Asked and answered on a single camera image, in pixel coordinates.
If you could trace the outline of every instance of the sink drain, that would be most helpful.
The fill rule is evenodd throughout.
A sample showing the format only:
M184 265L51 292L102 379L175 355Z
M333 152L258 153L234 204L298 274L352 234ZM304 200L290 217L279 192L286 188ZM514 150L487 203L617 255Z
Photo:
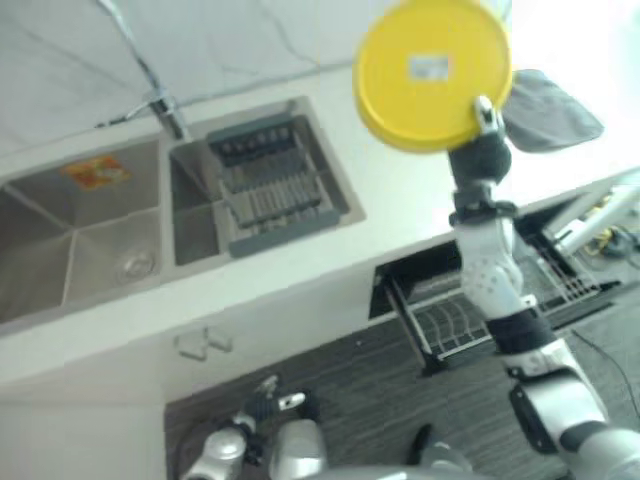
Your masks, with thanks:
M116 267L117 281L121 285L140 281L151 275L155 266L154 252L149 250L132 252L118 262Z

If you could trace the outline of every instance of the faucet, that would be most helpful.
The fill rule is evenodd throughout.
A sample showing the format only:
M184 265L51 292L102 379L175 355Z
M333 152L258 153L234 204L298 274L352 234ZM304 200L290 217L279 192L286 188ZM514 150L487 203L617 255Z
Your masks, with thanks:
M145 98L142 105L136 107L129 113L122 115L121 117L110 120L106 123L96 125L96 127L105 127L109 125L115 125L117 123L126 122L127 120L135 117L143 109L149 107L155 114L156 118L162 125L162 128L169 134L174 140L188 140L191 138L187 125L184 121L182 113L179 110L178 103L175 98L169 94L169 91L162 85L160 78L149 66L149 63L140 53L140 49L136 43L133 32L129 28L129 25L124 19L122 12L112 0L95 0L98 6L111 17L116 27L122 34L122 37L129 47L133 58L136 60L145 77L151 84L151 92Z

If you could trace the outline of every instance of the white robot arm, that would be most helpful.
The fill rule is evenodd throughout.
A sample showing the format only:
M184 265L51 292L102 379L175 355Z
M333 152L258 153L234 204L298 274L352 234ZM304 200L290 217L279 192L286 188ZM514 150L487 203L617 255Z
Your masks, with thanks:
M522 294L513 260L516 209L493 199L511 154L499 114L480 97L481 134L449 152L456 180L452 216L462 256L462 288L488 319L507 374L511 404L531 446L557 454L578 480L640 478L640 434L610 425L606 409L564 340L556 338L536 299Z

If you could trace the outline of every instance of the double sink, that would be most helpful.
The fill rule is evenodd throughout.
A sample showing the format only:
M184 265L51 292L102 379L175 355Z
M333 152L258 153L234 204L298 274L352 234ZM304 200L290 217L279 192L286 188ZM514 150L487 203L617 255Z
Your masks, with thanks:
M308 159L337 212L326 228L364 218L304 98L191 125L193 141L150 138L63 159L0 180L0 324L54 319L234 261L234 217L209 139L283 113L312 133Z

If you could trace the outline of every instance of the dish drying rack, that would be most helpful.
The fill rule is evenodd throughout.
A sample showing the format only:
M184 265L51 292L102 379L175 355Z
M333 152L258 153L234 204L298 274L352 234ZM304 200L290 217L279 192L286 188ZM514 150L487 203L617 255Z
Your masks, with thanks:
M602 291L579 258L565 259L574 271L569 273L556 255L552 247L544 245L535 235L527 237L526 242L518 238L514 249L514 258L524 277L523 293L534 294L538 307L547 316ZM394 309L388 315L404 318L403 327L418 350L426 373L441 368L448 357L492 341L484 315L462 292L459 271L416 284L406 298L394 279L385 281L387 297Z
M310 134L304 117L276 116L208 137L233 257L339 223L311 158Z

